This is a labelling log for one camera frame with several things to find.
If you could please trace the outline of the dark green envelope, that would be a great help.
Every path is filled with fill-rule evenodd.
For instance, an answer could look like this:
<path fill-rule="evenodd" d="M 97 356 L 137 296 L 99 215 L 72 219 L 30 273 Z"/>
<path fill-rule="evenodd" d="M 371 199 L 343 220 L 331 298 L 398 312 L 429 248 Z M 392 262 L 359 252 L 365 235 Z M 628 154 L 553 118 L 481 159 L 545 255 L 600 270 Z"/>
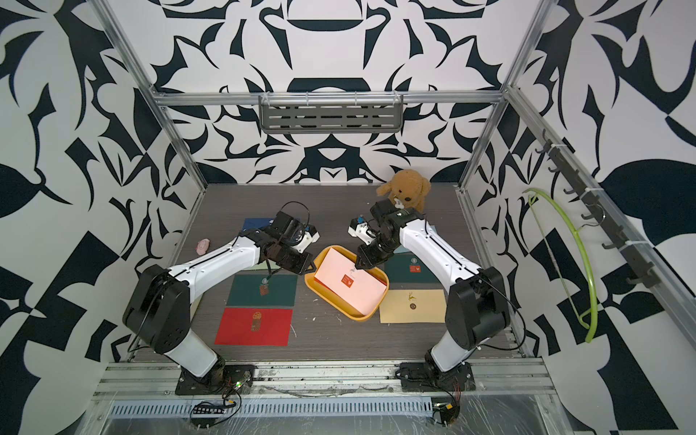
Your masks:
<path fill-rule="evenodd" d="M 384 265 L 384 271 L 390 281 L 397 284 L 438 283 L 438 278 L 418 257 L 411 254 L 399 254 L 390 258 Z"/>
<path fill-rule="evenodd" d="M 293 307 L 296 275 L 236 275 L 228 295 L 231 307 Z"/>

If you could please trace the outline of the cream yellow envelope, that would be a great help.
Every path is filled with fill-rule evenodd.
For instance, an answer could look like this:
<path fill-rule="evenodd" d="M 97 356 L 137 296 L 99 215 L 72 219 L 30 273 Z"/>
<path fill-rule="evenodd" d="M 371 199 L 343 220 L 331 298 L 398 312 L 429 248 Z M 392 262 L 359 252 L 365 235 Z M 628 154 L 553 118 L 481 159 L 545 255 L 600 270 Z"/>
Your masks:
<path fill-rule="evenodd" d="M 441 289 L 392 289 L 379 307 L 382 324 L 444 324 L 445 312 Z"/>

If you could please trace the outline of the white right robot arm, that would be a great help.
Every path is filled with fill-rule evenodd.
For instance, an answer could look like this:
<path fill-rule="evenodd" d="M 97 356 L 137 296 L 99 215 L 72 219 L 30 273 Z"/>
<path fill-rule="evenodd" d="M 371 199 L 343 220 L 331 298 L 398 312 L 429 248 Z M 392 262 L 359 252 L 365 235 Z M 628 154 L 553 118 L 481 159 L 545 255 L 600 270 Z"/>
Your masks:
<path fill-rule="evenodd" d="M 517 310 L 503 290 L 502 275 L 466 259 L 414 208 L 396 208 L 386 199 L 370 212 L 376 228 L 364 217 L 355 217 L 348 227 L 349 235 L 362 242 L 355 266 L 376 268 L 404 247 L 433 273 L 445 291 L 447 331 L 427 351 L 422 377 L 437 382 L 455 375 L 480 346 L 512 323 Z"/>

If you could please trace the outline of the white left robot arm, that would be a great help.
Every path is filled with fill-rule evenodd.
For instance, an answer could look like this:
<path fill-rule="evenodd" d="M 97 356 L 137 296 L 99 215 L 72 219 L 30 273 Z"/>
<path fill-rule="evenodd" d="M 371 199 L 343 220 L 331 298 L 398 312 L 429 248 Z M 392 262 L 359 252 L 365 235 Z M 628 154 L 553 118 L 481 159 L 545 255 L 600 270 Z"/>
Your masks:
<path fill-rule="evenodd" d="M 190 306 L 210 288 L 263 262 L 302 276 L 315 270 L 306 250 L 319 241 L 316 227 L 279 211 L 262 228 L 239 232 L 231 242 L 170 268 L 155 265 L 140 275 L 123 324 L 158 355 L 206 386 L 224 382 L 225 360 L 191 329 Z"/>

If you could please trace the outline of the light blue envelope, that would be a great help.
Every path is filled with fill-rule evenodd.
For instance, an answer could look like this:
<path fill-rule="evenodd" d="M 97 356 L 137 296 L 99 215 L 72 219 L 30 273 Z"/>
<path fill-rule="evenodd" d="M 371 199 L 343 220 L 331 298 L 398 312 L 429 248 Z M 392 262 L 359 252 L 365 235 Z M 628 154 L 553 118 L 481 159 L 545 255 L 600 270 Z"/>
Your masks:
<path fill-rule="evenodd" d="M 437 230 L 436 230 L 435 226 L 429 225 L 429 230 L 431 230 L 433 233 L 437 233 Z M 407 253 L 410 253 L 410 252 L 411 252 L 411 250 L 409 250 L 408 248 L 406 248 L 406 246 L 404 246 L 404 245 L 399 246 L 398 248 L 396 248 L 396 249 L 394 250 L 394 253 L 395 253 L 395 254 L 407 254 Z"/>

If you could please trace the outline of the brown plush dog toy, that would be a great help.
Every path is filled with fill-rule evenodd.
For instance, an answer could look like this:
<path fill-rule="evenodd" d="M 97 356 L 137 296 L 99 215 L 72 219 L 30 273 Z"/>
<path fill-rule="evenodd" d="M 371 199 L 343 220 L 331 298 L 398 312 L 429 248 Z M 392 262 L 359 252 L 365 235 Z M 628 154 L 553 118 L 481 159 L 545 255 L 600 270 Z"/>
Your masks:
<path fill-rule="evenodd" d="M 422 213 L 431 182 L 416 170 L 400 170 L 393 178 L 377 188 L 379 197 L 387 197 L 396 208 L 414 208 Z"/>

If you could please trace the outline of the dark blue envelope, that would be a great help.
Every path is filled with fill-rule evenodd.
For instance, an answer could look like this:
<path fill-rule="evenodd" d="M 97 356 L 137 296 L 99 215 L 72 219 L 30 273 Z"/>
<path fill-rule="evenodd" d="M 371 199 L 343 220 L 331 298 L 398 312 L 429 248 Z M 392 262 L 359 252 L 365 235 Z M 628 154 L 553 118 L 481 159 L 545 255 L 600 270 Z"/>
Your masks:
<path fill-rule="evenodd" d="M 272 217 L 248 217 L 244 220 L 241 231 L 245 232 L 252 229 L 261 229 L 273 223 Z"/>

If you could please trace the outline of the light green envelope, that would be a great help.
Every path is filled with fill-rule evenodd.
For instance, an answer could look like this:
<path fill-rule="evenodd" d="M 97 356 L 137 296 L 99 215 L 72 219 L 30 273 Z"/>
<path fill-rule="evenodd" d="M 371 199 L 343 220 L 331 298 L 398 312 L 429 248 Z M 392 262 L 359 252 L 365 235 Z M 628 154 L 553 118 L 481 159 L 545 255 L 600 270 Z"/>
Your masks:
<path fill-rule="evenodd" d="M 268 265 L 266 264 L 266 262 L 262 262 L 260 264 L 257 264 L 257 265 L 254 265 L 254 266 L 251 266 L 250 268 L 248 268 L 248 270 L 267 270 L 267 269 L 268 269 Z"/>

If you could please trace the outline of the red envelope left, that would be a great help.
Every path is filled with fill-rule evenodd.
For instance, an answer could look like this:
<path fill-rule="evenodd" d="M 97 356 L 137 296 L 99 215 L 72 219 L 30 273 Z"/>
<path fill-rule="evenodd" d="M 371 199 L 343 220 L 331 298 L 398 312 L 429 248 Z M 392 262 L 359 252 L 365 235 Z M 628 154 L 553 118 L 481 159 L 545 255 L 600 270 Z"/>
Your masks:
<path fill-rule="evenodd" d="M 292 309 L 226 308 L 217 330 L 215 344 L 287 346 L 292 316 Z"/>

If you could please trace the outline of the small pink toy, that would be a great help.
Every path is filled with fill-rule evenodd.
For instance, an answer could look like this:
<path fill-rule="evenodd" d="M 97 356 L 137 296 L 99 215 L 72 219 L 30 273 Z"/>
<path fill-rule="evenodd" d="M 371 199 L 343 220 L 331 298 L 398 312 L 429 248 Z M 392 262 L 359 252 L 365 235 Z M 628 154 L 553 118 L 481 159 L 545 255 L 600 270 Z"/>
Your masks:
<path fill-rule="evenodd" d="M 196 253 L 198 256 L 204 256 L 206 253 L 208 253 L 208 250 L 210 249 L 210 240 L 209 239 L 202 239 L 199 241 L 199 243 L 196 246 Z"/>

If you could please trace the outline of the grey perforated metal shelf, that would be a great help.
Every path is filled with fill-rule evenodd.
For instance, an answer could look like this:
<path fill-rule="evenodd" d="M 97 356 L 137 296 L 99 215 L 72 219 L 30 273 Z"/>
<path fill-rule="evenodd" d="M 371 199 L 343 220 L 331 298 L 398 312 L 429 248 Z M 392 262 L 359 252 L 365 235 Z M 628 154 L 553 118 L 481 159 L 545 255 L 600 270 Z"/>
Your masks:
<path fill-rule="evenodd" d="M 403 126 L 404 102 L 392 92 L 261 94 L 263 132 L 277 134 L 394 133 Z"/>

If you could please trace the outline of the green hoop hanger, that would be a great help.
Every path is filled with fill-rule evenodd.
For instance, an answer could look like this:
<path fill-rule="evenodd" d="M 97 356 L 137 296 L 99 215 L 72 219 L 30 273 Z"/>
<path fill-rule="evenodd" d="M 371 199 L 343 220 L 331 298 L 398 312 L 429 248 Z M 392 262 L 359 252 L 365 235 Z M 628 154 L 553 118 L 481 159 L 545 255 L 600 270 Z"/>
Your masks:
<path fill-rule="evenodd" d="M 583 239 L 580 237 L 580 230 L 572 222 L 569 215 L 567 215 L 567 212 L 554 199 L 552 199 L 550 195 L 547 192 L 545 192 L 545 190 L 540 190 L 540 188 L 527 188 L 523 191 L 523 193 L 527 194 L 527 204 L 529 205 L 529 209 L 532 212 L 532 216 L 534 217 L 536 225 L 538 226 L 538 229 L 541 233 L 542 239 L 547 248 L 547 253 L 549 253 L 549 257 L 551 258 L 552 265 L 554 266 L 554 269 L 556 270 L 558 277 L 562 280 L 562 286 L 564 288 L 565 293 L 567 294 L 567 299 L 571 304 L 571 308 L 573 309 L 573 312 L 576 316 L 576 320 L 578 321 L 578 324 L 580 324 L 580 326 L 587 330 L 587 333 L 585 334 L 585 342 L 587 344 L 590 344 L 594 341 L 594 338 L 596 337 L 596 331 L 599 324 L 599 301 L 597 298 L 594 269 L 592 267 L 592 263 L 587 253 L 587 249 L 585 248 L 585 243 Z M 585 310 L 585 312 L 583 313 L 580 313 L 578 311 L 575 303 L 572 300 L 572 297 L 567 288 L 567 284 L 565 283 L 565 279 L 561 273 L 561 268 L 558 264 L 558 260 L 556 259 L 555 254 L 553 253 L 553 250 L 551 249 L 551 246 L 547 241 L 547 236 L 542 225 L 541 219 L 538 217 L 538 214 L 534 209 L 534 206 L 538 203 L 538 201 L 540 201 L 540 199 L 543 199 L 546 203 L 548 203 L 556 212 L 556 214 L 558 214 L 558 217 L 560 217 L 560 219 L 563 220 L 565 226 L 567 227 L 567 230 L 570 232 L 571 236 L 573 237 L 576 243 L 576 249 L 581 257 L 583 267 L 585 270 L 585 280 L 587 281 L 587 293 L 589 298 L 589 308 L 587 308 L 587 310 Z"/>

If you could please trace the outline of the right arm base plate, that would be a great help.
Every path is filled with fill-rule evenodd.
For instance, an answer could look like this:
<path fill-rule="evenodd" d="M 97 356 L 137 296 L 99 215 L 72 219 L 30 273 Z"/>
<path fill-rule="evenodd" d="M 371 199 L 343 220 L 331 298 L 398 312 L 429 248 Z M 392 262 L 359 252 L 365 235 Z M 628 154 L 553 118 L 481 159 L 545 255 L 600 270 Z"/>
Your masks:
<path fill-rule="evenodd" d="M 468 393 L 476 391 L 476 382 L 467 362 L 440 372 L 433 362 L 402 362 L 395 372 L 404 392 Z"/>

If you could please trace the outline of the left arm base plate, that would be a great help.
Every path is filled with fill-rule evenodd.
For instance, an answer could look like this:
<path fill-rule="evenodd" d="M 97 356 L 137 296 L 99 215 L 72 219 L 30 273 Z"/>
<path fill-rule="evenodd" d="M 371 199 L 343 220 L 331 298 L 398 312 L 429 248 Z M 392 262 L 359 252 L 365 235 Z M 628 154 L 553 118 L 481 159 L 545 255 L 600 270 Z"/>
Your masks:
<path fill-rule="evenodd" d="M 223 364 L 217 362 L 204 376 L 197 377 L 182 368 L 175 389 L 178 396 L 223 395 L 242 393 L 253 384 L 257 366 L 254 364 Z"/>

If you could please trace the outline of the black hook rail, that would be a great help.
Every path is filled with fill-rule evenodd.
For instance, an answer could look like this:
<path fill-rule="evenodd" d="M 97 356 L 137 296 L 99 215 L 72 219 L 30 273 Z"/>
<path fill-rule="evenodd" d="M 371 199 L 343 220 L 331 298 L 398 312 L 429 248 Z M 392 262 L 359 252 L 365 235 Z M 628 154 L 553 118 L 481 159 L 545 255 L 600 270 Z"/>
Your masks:
<path fill-rule="evenodd" d="M 603 243 L 602 248 L 616 250 L 621 254 L 633 272 L 633 277 L 627 279 L 630 285 L 652 288 L 661 284 L 660 277 L 654 272 L 655 264 L 638 248 L 643 242 L 629 237 L 627 226 L 610 210 L 610 200 L 604 198 L 605 191 L 594 181 L 590 181 L 590 176 L 574 161 L 565 143 L 553 143 L 547 137 L 546 130 L 542 130 L 542 138 L 543 145 L 536 153 L 547 154 L 554 164 L 549 171 L 561 174 L 569 184 L 569 189 L 564 190 L 565 194 L 578 199 L 587 209 L 587 213 L 581 216 L 585 221 L 581 228 L 601 228 L 605 232 L 609 242 Z"/>

